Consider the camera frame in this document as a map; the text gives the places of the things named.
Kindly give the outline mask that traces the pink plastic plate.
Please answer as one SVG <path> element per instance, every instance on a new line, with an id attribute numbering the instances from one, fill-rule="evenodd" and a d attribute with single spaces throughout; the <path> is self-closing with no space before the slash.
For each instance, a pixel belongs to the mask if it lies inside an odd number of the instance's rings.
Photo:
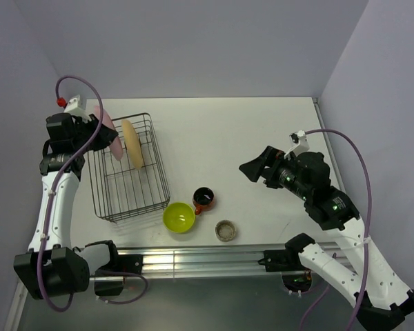
<path id="1" fill-rule="evenodd" d="M 120 161 L 123 154 L 124 154 L 124 150 L 123 147 L 121 145 L 121 140 L 119 138 L 115 128 L 115 125 L 112 121 L 112 119 L 110 118 L 109 114 L 102 108 L 100 108 L 99 106 L 95 106 L 93 109 L 93 114 L 99 118 L 100 115 L 103 115 L 103 127 L 102 130 L 104 133 L 107 134 L 107 138 L 110 139 L 111 144 L 109 145 L 109 149 L 110 152 L 112 153 L 113 157 L 117 160 Z"/>

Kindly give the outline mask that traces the yellow plastic plate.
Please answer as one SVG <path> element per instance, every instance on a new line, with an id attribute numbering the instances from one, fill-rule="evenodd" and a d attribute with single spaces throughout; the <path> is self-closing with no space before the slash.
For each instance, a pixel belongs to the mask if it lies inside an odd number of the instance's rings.
<path id="1" fill-rule="evenodd" d="M 121 120 L 121 128 L 124 134 L 124 142 L 128 156 L 133 166 L 136 169 L 141 169 L 144 166 L 144 158 L 142 156 L 139 136 L 133 124 L 127 119 Z"/>

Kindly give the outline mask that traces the orange mug dark inside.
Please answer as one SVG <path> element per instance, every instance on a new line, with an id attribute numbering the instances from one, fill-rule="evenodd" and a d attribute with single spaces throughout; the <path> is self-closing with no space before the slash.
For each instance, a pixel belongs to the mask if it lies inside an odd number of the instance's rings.
<path id="1" fill-rule="evenodd" d="M 207 187 L 201 187 L 195 190 L 193 194 L 193 205 L 195 215 L 200 215 L 203 211 L 210 210 L 215 205 L 215 194 Z"/>

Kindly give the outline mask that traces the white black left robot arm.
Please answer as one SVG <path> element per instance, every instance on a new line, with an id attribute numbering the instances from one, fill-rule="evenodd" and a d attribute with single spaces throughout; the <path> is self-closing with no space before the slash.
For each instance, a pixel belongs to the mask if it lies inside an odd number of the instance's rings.
<path id="1" fill-rule="evenodd" d="M 81 182 L 85 153 L 107 148 L 117 137 L 98 117 L 67 112 L 46 119 L 39 170 L 42 200 L 39 218 L 27 252 L 14 258 L 13 268 L 36 300 L 73 295 L 87 290 L 96 271 L 113 275 L 121 259 L 111 240 L 73 249 L 70 239 L 72 208 Z"/>

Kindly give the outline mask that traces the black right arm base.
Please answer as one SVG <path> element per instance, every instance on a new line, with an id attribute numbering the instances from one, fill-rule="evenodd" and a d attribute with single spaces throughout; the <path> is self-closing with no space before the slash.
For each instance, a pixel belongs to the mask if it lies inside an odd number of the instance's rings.
<path id="1" fill-rule="evenodd" d="M 266 272 L 293 272 L 306 271 L 299 261 L 299 250 L 286 248 L 283 250 L 265 250 L 264 257 L 257 261 L 261 266 L 265 267 Z"/>

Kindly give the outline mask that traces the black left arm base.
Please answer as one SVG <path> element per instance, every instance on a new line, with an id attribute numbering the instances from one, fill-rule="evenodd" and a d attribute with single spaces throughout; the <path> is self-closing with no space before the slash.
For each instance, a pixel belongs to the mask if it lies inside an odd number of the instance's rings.
<path id="1" fill-rule="evenodd" d="M 96 271 L 91 271 L 92 277 L 129 277 L 132 274 L 141 275 L 144 257 L 141 254 L 123 254 L 115 257 L 106 265 L 100 266 Z"/>

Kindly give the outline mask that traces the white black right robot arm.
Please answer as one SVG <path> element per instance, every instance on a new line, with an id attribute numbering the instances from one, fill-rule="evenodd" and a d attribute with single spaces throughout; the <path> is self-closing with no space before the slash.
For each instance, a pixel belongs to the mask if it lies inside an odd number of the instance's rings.
<path id="1" fill-rule="evenodd" d="M 366 330 L 393 330 L 414 312 L 409 288 L 366 236 L 364 221 L 350 198 L 332 186 L 330 167 L 320 152 L 286 156 L 268 146 L 239 170 L 252 182 L 284 188 L 304 202 L 308 216 L 336 242 L 352 265 L 343 266 L 313 238 L 301 233 L 286 245 L 285 261 L 294 269 L 310 269 L 333 286 L 354 308 Z"/>

